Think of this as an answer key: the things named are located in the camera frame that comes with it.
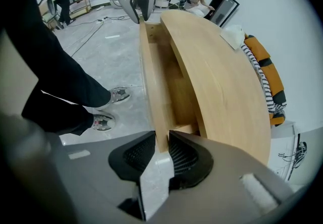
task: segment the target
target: light wood surface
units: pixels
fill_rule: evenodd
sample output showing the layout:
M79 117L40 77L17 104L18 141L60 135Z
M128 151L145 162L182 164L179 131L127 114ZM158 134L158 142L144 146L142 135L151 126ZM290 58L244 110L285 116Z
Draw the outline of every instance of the light wood surface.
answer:
M161 24L140 19L140 51L150 121L156 131L159 150L164 152L168 150L169 130L196 131L195 113L170 37Z
M220 27L191 13L163 12L161 24L197 98L204 125L198 121L200 129L205 128L208 139L236 146L267 164L270 120L244 52L234 51L220 37Z

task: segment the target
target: white floor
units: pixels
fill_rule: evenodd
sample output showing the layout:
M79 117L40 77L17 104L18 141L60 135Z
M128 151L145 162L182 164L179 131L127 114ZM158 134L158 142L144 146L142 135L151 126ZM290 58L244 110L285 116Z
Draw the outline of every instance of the white floor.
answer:
M155 10L150 22L160 22L160 12ZM102 23L88 23L104 17L124 16L124 10L104 7L83 15L69 27L55 31L63 49L69 54L82 45ZM84 71L106 89L129 87L131 98L119 105L111 105L107 112L116 118L116 126L107 132L88 129L81 136L61 136L64 145L115 139L122 136L152 130L148 120L146 101L139 59L139 25L129 20L104 21L100 29L77 51L73 58ZM174 167L169 153L155 155L141 177L141 191L146 218L149 219L168 197L169 179L174 176Z

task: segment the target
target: gray sneaker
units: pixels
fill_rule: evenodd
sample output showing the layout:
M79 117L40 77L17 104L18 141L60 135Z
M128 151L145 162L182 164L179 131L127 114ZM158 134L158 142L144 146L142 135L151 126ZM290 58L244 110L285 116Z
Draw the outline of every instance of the gray sneaker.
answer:
M130 88L119 87L119 88L110 89L109 91L111 93L111 99L109 103L100 107L96 107L95 108L96 110L98 111L104 110L110 104L120 104L122 102L127 101L131 96Z
M115 118L108 113L104 113L104 115L93 115L93 118L92 128L97 131L109 131L116 125Z

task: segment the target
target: concrete floor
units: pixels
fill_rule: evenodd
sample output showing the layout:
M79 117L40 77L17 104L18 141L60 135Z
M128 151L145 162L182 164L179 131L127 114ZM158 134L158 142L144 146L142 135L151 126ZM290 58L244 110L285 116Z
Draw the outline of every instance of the concrete floor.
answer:
M160 22L161 11L155 10L149 21ZM106 16L124 15L126 15L124 10L106 6L99 11L93 10L89 14L77 18L69 27L56 30L55 35L63 49L72 55L102 23L78 24L103 19ZM100 132L88 129L81 136L62 135L61 140L64 145L113 139L151 130L143 94L138 24L135 24L131 19L104 21L100 29L73 55L73 58L87 74L106 89L130 87L132 97L125 103L117 106L112 105L106 109L116 117L117 122L113 130Z

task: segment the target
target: black pants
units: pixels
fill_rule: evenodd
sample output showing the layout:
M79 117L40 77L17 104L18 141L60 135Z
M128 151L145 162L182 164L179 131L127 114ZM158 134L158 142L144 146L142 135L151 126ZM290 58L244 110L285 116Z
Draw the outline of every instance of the black pants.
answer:
M81 135L93 123L93 115L83 105L105 105L111 94L65 53L56 36L42 22L36 0L22 0L21 4L23 10L17 16L17 23L5 21L6 30L39 79L22 116L36 122L46 132ZM55 97L43 94L41 90Z
M70 24L70 0L56 0L56 3L62 8L60 22Z

